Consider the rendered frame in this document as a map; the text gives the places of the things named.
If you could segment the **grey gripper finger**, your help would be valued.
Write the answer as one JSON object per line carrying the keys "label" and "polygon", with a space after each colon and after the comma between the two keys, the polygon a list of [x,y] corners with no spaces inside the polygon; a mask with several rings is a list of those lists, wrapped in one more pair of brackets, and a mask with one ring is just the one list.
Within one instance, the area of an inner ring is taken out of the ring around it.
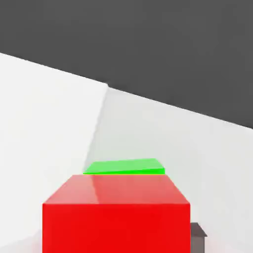
{"label": "grey gripper finger", "polygon": [[191,222],[191,253],[205,253],[207,234],[197,222]]}

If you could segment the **small red cube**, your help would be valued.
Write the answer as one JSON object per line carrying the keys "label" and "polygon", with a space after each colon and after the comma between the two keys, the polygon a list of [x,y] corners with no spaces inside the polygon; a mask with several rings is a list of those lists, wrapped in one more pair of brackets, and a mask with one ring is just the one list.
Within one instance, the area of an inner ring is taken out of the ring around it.
{"label": "small red cube", "polygon": [[42,253],[190,251],[190,203],[165,174],[74,175],[42,205]]}

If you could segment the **small green cube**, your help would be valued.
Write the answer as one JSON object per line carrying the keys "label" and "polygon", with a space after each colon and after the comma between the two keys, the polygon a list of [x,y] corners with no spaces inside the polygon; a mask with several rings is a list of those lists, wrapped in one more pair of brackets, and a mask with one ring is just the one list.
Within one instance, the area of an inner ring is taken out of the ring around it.
{"label": "small green cube", "polygon": [[83,174],[165,174],[163,165],[154,158],[93,162]]}

